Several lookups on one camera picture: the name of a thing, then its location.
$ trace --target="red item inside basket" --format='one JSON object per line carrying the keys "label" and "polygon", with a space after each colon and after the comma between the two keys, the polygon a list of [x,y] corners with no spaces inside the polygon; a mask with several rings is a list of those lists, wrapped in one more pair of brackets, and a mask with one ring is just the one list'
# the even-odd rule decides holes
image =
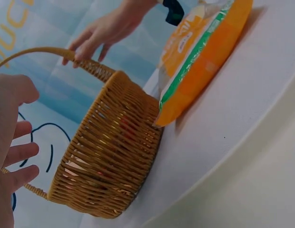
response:
{"label": "red item inside basket", "polygon": [[123,135],[128,139],[132,139],[131,135],[135,135],[135,133],[134,133],[133,127],[129,124],[130,121],[128,120],[126,116],[123,116],[121,118],[121,122],[122,122],[121,128],[127,131],[126,133],[123,133]]}

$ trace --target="plastic packaging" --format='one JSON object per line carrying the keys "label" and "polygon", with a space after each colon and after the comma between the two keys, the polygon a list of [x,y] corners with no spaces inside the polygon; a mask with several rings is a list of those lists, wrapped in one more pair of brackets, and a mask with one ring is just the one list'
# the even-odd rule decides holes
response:
{"label": "plastic packaging", "polygon": [[230,55],[253,0],[199,3],[167,41],[159,63],[160,113],[165,126],[202,92]]}

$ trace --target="yellow letter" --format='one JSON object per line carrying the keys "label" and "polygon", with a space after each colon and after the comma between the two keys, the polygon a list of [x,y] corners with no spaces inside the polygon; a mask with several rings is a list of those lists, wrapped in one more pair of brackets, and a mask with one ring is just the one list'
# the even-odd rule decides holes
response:
{"label": "yellow letter", "polygon": [[10,3],[10,5],[9,5],[9,7],[8,7],[8,11],[7,11],[7,22],[9,24],[11,24],[15,28],[21,28],[21,27],[23,27],[23,25],[26,22],[26,19],[27,19],[27,16],[28,16],[28,9],[25,9],[24,10],[23,16],[22,16],[22,18],[21,18],[20,21],[15,21],[14,19],[12,19],[10,17],[10,12],[11,12],[11,9],[12,9],[12,6],[14,5],[14,3],[15,3],[15,0],[12,0],[11,3]]}
{"label": "yellow letter", "polygon": [[33,6],[33,4],[34,4],[34,0],[23,0],[23,2],[30,5],[30,6]]}
{"label": "yellow letter", "polygon": [[[5,54],[0,50],[0,56],[2,57],[2,59],[0,59],[0,62],[2,62],[6,57],[5,57]],[[5,64],[5,67],[6,68],[9,68],[9,64],[8,63],[6,63]]]}
{"label": "yellow letter", "polygon": [[7,51],[11,51],[14,48],[14,44],[15,44],[15,40],[16,40],[16,36],[14,31],[12,31],[10,28],[8,28],[7,26],[0,24],[1,29],[3,29],[4,31],[6,31],[10,36],[11,36],[11,43],[7,44],[5,41],[2,40],[2,38],[0,38],[0,45],[2,47],[4,47]]}

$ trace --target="white table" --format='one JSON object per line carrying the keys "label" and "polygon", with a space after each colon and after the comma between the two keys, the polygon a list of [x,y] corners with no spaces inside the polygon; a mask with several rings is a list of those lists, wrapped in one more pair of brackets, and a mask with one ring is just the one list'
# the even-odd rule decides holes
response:
{"label": "white table", "polygon": [[[139,228],[167,210],[240,141],[294,72],[295,0],[255,0],[231,58],[192,108],[165,129],[136,200],[114,220],[85,215],[80,228]],[[155,92],[156,82],[155,72],[145,90]]]}

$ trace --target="green stripe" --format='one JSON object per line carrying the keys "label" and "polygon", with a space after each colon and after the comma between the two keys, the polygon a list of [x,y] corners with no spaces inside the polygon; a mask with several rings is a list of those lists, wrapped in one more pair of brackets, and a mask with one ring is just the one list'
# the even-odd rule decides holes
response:
{"label": "green stripe", "polygon": [[221,21],[226,17],[226,14],[229,12],[234,0],[229,0],[222,8],[222,10],[219,12],[219,14],[216,16],[216,18],[212,21],[209,28],[204,32],[198,43],[195,45],[193,50],[191,51],[190,55],[187,57],[185,63],[182,65],[179,73],[174,78],[172,84],[169,86],[168,90],[165,92],[163,97],[160,100],[159,103],[159,109],[162,110],[163,104],[170,99],[170,97],[176,92],[179,84],[185,77],[185,75],[189,72],[190,68],[192,67],[193,63],[197,60],[200,53],[204,49],[204,47],[207,45],[207,42],[212,35],[212,33],[215,31],[215,29],[220,25]]}

